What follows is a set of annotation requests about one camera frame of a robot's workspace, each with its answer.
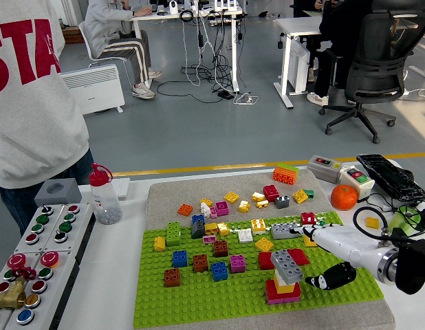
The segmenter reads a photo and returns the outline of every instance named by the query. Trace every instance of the orange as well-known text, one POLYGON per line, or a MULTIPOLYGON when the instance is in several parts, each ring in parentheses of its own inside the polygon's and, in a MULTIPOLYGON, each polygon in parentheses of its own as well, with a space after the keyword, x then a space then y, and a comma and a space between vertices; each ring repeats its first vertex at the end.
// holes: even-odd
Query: orange
POLYGON ((358 193, 355 188, 346 184, 336 186, 331 192, 331 205, 341 211, 348 211, 355 206, 358 200, 358 193))

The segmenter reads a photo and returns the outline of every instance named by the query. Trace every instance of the gray sweatshirt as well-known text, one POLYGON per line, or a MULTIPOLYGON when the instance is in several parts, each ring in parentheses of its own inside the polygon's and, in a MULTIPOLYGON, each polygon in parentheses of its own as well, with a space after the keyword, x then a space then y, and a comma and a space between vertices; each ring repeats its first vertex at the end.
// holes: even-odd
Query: gray sweatshirt
POLYGON ((59 74, 64 43, 50 0, 0 1, 0 187, 43 182, 89 149, 83 115, 59 74))
POLYGON ((89 0, 85 19, 88 43, 95 57, 99 57, 110 40, 119 39, 118 32, 131 32, 131 10, 124 10, 120 0, 89 0))

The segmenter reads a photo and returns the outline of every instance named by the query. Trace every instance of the yellow floor stripe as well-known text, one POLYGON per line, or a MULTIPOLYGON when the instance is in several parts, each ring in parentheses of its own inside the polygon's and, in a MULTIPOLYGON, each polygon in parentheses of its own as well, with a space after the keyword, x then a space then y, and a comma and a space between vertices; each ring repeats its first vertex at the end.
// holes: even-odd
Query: yellow floor stripe
MULTIPOLYGON (((419 158, 425 157, 425 153, 401 153, 393 155, 383 155, 390 160, 401 158, 419 158)), ((355 162, 356 157, 335 158, 339 162, 355 162)), ((216 166, 199 166, 199 167, 183 167, 183 168, 167 168, 162 170, 136 170, 130 172, 117 172, 113 173, 114 177, 134 177, 139 175, 161 175, 161 174, 176 174, 176 173, 189 173, 189 172, 211 172, 222 170, 248 170, 254 168, 269 168, 275 167, 278 163, 285 163, 287 165, 306 165, 309 162, 306 160, 284 160, 278 162, 268 163, 253 163, 253 164, 235 164, 235 165, 216 165, 216 166)))

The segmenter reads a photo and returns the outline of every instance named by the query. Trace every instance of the yellow lego brick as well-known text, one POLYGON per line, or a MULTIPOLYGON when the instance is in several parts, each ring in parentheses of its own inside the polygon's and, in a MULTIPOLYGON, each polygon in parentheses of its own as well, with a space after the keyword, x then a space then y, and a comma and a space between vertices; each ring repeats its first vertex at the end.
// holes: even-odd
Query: yellow lego brick
POLYGON ((263 195, 263 194, 260 194, 258 192, 254 192, 254 194, 252 194, 252 200, 253 201, 265 201, 266 196, 263 195))
POLYGON ((294 199, 298 204, 303 203, 308 198, 309 196, 306 195, 303 189, 300 189, 296 193, 294 193, 294 199))
POLYGON ((218 223, 217 228, 219 228, 220 236, 229 235, 229 228, 226 225, 226 223, 224 223, 224 222, 218 223))
POLYGON ((256 202, 255 206, 258 208, 267 208, 267 206, 269 205, 269 201, 265 200, 265 201, 258 201, 256 202))
POLYGON ((238 194, 236 194, 235 192, 233 193, 232 191, 230 191, 228 194, 226 194, 226 196, 224 197, 224 199, 226 201, 229 201, 231 204, 235 203, 238 199, 240 198, 240 196, 238 196, 238 194))
POLYGON ((316 244, 315 242, 312 242, 312 241, 310 241, 310 238, 309 237, 307 237, 307 236, 303 236, 303 239, 304 239, 304 245, 306 245, 307 247, 309 247, 309 248, 314 248, 314 247, 317 247, 318 246, 318 244, 316 244))
POLYGON ((367 217, 365 218, 365 226, 367 228, 379 229, 379 219, 367 217))
POLYGON ((241 201, 238 211, 241 213, 249 212, 249 207, 250 205, 248 201, 241 201))
POLYGON ((219 232, 219 228, 217 227, 217 223, 205 223, 205 233, 207 235, 215 234, 216 232, 219 232))
POLYGON ((153 244, 153 247, 155 248, 155 251, 162 252, 165 250, 165 238, 158 236, 155 237, 155 242, 153 244))
POLYGON ((209 207, 209 208, 210 208, 211 206, 213 206, 212 201, 211 201, 211 200, 209 200, 209 199, 206 199, 206 198, 202 198, 202 199, 200 200, 200 204, 202 204, 202 203, 205 203, 206 205, 208 205, 208 207, 209 207))
POLYGON ((258 249, 258 251, 269 252, 269 250, 274 247, 274 244, 273 242, 263 237, 262 239, 260 239, 258 242, 255 243, 255 247, 258 249))

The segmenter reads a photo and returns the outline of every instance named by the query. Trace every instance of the white desk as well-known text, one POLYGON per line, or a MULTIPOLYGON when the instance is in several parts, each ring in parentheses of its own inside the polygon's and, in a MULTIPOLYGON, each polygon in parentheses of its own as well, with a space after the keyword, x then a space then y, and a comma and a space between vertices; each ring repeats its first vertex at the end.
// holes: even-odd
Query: white desk
POLYGON ((287 74, 289 72, 289 61, 291 54, 292 39, 297 39, 300 36, 311 36, 320 34, 319 26, 321 23, 321 16, 313 17, 297 17, 293 19, 277 19, 276 22, 284 31, 285 36, 283 40, 283 71, 281 72, 280 83, 274 82, 276 91, 283 100, 286 108, 293 109, 294 105, 287 97, 287 74))
MULTIPOLYGON (((152 184, 268 171, 272 169, 131 182, 127 199, 121 201, 121 221, 108 226, 95 224, 59 329, 132 330, 142 235, 146 227, 146 202, 152 184)), ((334 185, 325 181, 320 184, 329 197, 334 185)), ((81 192, 84 199, 90 198, 88 186, 81 187, 81 192)), ((353 212, 338 214, 344 224, 351 225, 353 212)), ((380 287, 395 317, 397 330, 425 329, 425 285, 413 296, 407 296, 395 286, 380 287)))
MULTIPOLYGON (((209 8, 207 10, 202 10, 199 12, 199 15, 202 17, 206 17, 209 15, 210 11, 213 8, 209 8)), ((231 16, 231 45, 232 45, 232 68, 231 68, 231 79, 232 79, 232 90, 233 91, 239 91, 239 83, 237 82, 237 44, 234 42, 236 35, 237 35, 237 20, 236 17, 239 14, 243 14, 243 10, 238 5, 237 10, 235 11, 227 11, 225 13, 226 16, 231 16)), ((157 15, 157 13, 153 13, 149 16, 143 16, 143 17, 133 17, 131 20, 133 21, 133 26, 135 29, 135 33, 140 38, 141 32, 140 32, 140 21, 156 21, 156 20, 162 20, 162 19, 179 19, 179 14, 167 14, 164 16, 157 15)))

